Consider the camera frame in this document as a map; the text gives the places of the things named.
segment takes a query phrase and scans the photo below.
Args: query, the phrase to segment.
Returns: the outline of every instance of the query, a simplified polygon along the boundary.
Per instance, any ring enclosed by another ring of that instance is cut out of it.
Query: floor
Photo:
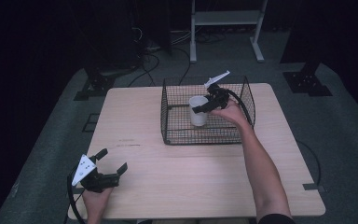
[[[192,64],[188,42],[175,45],[172,55],[157,51],[153,56],[145,56],[149,75],[141,76],[145,71],[138,69],[117,78],[114,87],[161,86],[166,77],[214,77],[226,70],[247,76],[251,83],[270,84],[312,177],[315,182],[320,178],[324,189],[321,196],[326,213],[320,217],[295,217],[296,223],[358,223],[358,104],[339,76],[323,64],[316,76],[332,96],[292,93],[282,73],[299,71],[303,63],[280,64],[289,32],[261,33],[259,45],[266,59],[263,63],[255,59],[250,35],[211,36],[221,40],[198,44],[198,61]],[[86,80],[84,70],[79,70],[68,83],[1,208],[0,223],[76,223],[65,219],[66,177],[88,150],[92,133],[83,132],[83,128],[90,114],[101,111],[104,100],[90,97],[74,101]]]

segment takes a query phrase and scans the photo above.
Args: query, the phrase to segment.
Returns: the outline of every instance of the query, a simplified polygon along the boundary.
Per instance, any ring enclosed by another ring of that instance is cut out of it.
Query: human hand
[[[231,99],[228,99],[226,108],[224,109],[215,109],[210,112],[212,115],[217,115],[227,120],[228,122],[233,123],[235,126],[249,125],[248,120],[243,115],[243,112],[240,106]]]
[[[84,204],[86,205],[89,224],[98,224],[101,222],[103,212],[112,191],[113,188],[104,189],[101,193],[88,190],[83,192],[82,196]]]

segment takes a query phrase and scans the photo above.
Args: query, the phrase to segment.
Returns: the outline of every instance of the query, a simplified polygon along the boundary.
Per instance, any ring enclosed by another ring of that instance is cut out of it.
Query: white cup
[[[190,104],[190,120],[191,120],[191,124],[193,124],[194,126],[202,126],[206,124],[206,120],[208,118],[208,114],[207,113],[203,113],[203,112],[199,112],[199,113],[194,113],[193,111],[193,107],[199,106],[199,105],[204,105],[206,103],[208,103],[208,99],[205,96],[193,96],[190,98],[190,100],[188,101],[188,103]]]

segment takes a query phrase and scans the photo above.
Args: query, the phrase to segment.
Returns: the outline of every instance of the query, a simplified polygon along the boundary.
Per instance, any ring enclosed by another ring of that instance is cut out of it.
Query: wooden table
[[[251,84],[255,132],[274,160],[293,216],[320,216],[324,203],[269,84]],[[129,169],[111,194],[104,218],[255,217],[255,203],[240,144],[167,146],[160,130],[161,87],[112,89],[107,95],[88,156],[103,148],[100,173]],[[77,202],[82,217],[86,210]],[[71,209],[68,215],[75,219]]]

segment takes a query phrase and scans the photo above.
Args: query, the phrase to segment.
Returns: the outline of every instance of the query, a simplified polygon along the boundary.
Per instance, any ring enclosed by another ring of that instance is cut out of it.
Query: black wire basket
[[[206,124],[194,126],[190,122],[188,100],[195,95],[207,95],[203,85],[208,77],[165,78],[161,96],[161,133],[164,143],[172,146],[238,144],[236,127],[230,122],[208,114]],[[255,102],[246,76],[227,76],[217,84],[237,94],[248,113],[248,121],[255,125]]]

